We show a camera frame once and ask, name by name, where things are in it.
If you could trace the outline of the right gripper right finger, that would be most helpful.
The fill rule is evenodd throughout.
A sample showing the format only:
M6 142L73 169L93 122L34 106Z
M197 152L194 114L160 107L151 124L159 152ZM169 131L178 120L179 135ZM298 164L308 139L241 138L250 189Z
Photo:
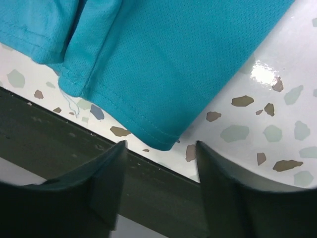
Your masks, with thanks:
M317 190L279 183L196 143L205 217L212 238L314 238Z

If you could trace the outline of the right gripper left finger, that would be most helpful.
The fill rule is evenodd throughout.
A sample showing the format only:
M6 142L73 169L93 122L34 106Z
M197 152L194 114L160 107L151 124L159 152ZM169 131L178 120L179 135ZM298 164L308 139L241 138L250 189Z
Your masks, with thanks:
M95 159L42 184L0 184L3 238L107 238L116 227L127 148L120 141Z

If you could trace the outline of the teal t shirt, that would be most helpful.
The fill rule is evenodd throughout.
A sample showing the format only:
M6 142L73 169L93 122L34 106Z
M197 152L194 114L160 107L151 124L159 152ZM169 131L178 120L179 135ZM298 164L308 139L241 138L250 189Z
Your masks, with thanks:
M0 41L168 151L290 0L3 0Z

